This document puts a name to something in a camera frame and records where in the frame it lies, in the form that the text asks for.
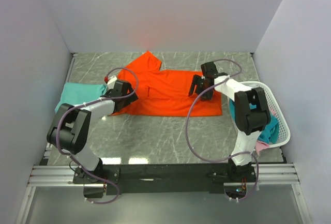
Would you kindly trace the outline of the orange t-shirt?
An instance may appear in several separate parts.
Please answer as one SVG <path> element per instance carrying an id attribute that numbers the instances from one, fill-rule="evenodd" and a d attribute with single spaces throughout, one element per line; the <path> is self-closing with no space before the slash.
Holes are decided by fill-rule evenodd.
<path id="1" fill-rule="evenodd" d="M 118 79 L 128 81 L 136 86 L 137 76 L 139 85 L 136 91 L 138 100 L 121 109 L 115 115 L 146 115 L 185 117 L 197 97 L 189 96 L 192 79 L 195 74 L 202 72 L 185 70 L 161 70 L 161 60 L 145 52 L 140 57 L 121 70 Z"/>

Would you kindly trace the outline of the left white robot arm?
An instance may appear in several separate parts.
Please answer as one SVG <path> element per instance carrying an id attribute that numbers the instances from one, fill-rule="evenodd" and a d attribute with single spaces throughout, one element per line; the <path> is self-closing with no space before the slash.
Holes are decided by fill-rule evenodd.
<path id="1" fill-rule="evenodd" d="M 110 81 L 111 87 L 96 100 L 79 105 L 62 104 L 47 133 L 47 142 L 77 163 L 93 184 L 103 179 L 103 163 L 86 146 L 91 121 L 117 113 L 138 100 L 129 82 L 117 77 Z"/>

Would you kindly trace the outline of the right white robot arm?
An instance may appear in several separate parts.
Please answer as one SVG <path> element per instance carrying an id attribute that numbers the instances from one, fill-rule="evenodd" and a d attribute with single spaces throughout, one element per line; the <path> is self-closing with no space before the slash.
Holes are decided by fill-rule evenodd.
<path id="1" fill-rule="evenodd" d="M 225 72 L 218 72 L 214 62 L 201 65 L 202 75 L 194 75 L 189 90 L 189 96 L 197 94 L 191 105 L 185 123 L 185 136 L 189 149 L 202 161 L 217 163 L 228 162 L 227 177 L 233 182 L 239 182 L 244 177 L 258 177 L 251 165 L 255 159 L 253 150 L 258 137 L 270 123 L 271 114 L 264 89 L 252 88 L 232 78 Z M 232 154 L 224 159 L 210 160 L 202 158 L 192 148 L 188 138 L 188 123 L 195 104 L 200 100 L 211 100 L 213 92 L 217 91 L 234 102 L 234 122 L 238 130 L 236 143 Z"/>

